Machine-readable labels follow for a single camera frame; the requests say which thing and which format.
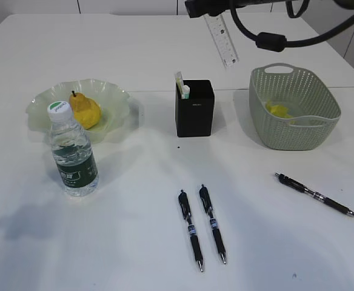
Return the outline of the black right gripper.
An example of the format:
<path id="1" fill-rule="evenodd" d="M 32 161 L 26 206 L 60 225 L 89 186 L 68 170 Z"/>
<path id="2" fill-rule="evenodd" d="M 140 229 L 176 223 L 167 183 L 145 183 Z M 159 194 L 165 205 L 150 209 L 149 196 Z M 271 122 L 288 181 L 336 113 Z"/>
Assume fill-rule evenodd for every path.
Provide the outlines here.
<path id="1" fill-rule="evenodd" d="M 184 5 L 190 18 L 218 16 L 230 9 L 229 1 L 224 0 L 187 0 Z"/>

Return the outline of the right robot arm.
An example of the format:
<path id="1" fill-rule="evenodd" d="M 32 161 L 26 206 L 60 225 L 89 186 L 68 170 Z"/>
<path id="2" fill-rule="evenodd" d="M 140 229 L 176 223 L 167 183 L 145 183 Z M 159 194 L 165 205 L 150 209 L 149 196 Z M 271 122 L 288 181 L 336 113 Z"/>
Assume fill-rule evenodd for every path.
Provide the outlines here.
<path id="1" fill-rule="evenodd" d="M 302 18 L 290 18 L 287 15 L 285 1 L 178 1 L 178 13 L 185 13 L 185 18 L 208 18 L 215 21 L 223 15 L 228 25 L 230 36 L 234 36 L 236 50 L 257 47 L 277 52 L 292 48 L 308 47 L 326 42 L 338 34 L 354 29 L 354 1 L 315 1 L 319 8 L 326 8 L 326 15 L 337 12 L 352 12 L 346 25 L 337 24 L 326 29 L 322 34 L 308 25 Z"/>

